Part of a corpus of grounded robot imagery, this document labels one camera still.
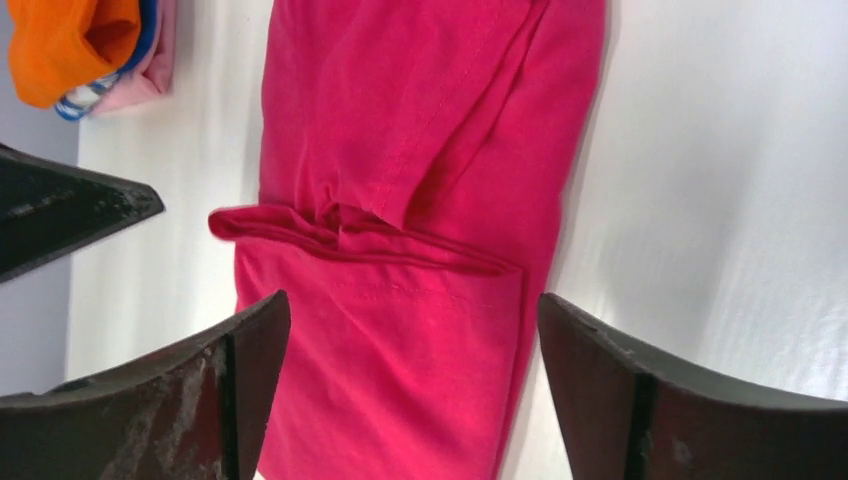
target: pink t-shirt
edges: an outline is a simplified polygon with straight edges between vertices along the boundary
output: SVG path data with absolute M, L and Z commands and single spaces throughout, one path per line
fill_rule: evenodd
M 277 0 L 239 308 L 289 293 L 268 480 L 496 478 L 604 0 Z

